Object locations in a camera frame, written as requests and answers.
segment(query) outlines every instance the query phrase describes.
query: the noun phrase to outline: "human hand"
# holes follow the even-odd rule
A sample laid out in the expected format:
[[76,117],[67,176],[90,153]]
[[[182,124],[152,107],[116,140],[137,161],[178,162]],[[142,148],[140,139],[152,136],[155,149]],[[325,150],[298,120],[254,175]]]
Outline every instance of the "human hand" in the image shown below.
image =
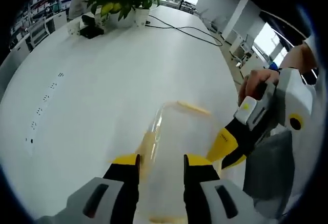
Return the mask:
[[239,90],[238,105],[240,106],[246,96],[256,100],[262,98],[263,93],[257,89],[261,82],[272,82],[278,84],[279,73],[271,69],[252,70],[250,75],[244,78],[244,82]]

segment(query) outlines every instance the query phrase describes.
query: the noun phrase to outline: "transparent plastic cup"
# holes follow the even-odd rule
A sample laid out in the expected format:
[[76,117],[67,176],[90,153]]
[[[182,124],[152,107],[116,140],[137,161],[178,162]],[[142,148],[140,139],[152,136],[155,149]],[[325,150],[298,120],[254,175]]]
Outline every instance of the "transparent plastic cup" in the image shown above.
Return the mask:
[[206,157],[219,129],[208,111],[186,103],[166,103],[158,110],[137,151],[139,214],[156,223],[187,223],[183,157]]

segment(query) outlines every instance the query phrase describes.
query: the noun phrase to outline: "table surface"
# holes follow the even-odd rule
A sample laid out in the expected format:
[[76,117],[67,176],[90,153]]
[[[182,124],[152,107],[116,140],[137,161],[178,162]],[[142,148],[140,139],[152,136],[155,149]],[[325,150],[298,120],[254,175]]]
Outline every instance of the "table surface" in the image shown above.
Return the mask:
[[[207,32],[198,17],[179,10],[160,6],[151,15]],[[185,31],[215,43],[198,30]],[[59,72],[65,78],[38,125],[31,156],[24,139]],[[5,175],[33,217],[53,215],[70,194],[102,177],[108,161],[133,153],[157,109],[175,100],[209,110],[223,126],[230,122],[237,92],[218,47],[174,29],[116,29],[86,39],[61,27],[21,64],[0,104]]]

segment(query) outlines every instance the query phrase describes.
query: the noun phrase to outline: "black cable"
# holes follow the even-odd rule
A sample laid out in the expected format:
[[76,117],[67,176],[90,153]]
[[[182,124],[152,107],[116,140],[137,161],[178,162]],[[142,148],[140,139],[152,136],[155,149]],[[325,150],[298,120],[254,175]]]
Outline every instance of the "black cable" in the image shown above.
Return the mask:
[[[155,19],[159,20],[160,22],[162,22],[162,23],[164,23],[165,25],[168,25],[168,26],[170,26],[170,27],[169,27],[169,28],[165,28],[165,27],[158,27],[158,26],[146,25],[147,27],[150,27],[150,28],[162,28],[162,29],[172,29],[172,28],[173,28],[173,29],[176,29],[176,30],[178,30],[178,31],[180,31],[180,32],[182,32],[182,33],[185,33],[185,34],[189,35],[189,36],[192,36],[193,38],[196,38],[196,39],[199,39],[199,40],[201,40],[201,41],[207,42],[207,43],[209,43],[209,44],[211,44],[211,45],[218,46],[218,47],[223,46],[222,42],[219,41],[216,37],[210,35],[209,33],[206,33],[206,32],[204,32],[204,31],[201,31],[201,30],[198,29],[198,28],[194,28],[194,27],[174,27],[174,26],[172,26],[172,25],[170,25],[170,24],[168,24],[168,23],[166,23],[166,22],[163,22],[161,19],[158,19],[157,17],[155,17],[155,16],[153,16],[153,15],[149,15],[149,16],[152,17],[152,18],[155,18]],[[207,40],[205,40],[205,39],[202,39],[202,38],[199,38],[199,37],[193,36],[193,35],[191,35],[191,34],[189,34],[189,33],[186,33],[186,32],[184,32],[184,31],[181,30],[182,28],[193,28],[193,29],[196,29],[196,30],[198,30],[198,31],[200,31],[200,32],[202,32],[202,33],[204,33],[204,34],[206,34],[206,35],[212,37],[213,39],[219,41],[221,45],[217,45],[217,44],[212,43],[212,42],[209,42],[209,41],[207,41]]]

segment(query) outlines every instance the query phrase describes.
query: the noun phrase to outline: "white table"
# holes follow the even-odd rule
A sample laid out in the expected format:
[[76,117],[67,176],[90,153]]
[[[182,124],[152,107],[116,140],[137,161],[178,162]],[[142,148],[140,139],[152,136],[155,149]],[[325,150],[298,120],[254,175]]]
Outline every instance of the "white table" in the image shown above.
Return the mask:
[[[160,6],[151,14],[207,31],[198,17],[179,10]],[[23,144],[31,119],[60,71],[65,78],[30,156]],[[0,159],[8,181],[34,217],[53,215],[71,193],[103,176],[109,160],[133,153],[157,109],[174,100],[209,110],[223,126],[232,119],[237,93],[218,47],[174,29],[117,29],[89,40],[61,27],[21,64],[0,104]]]

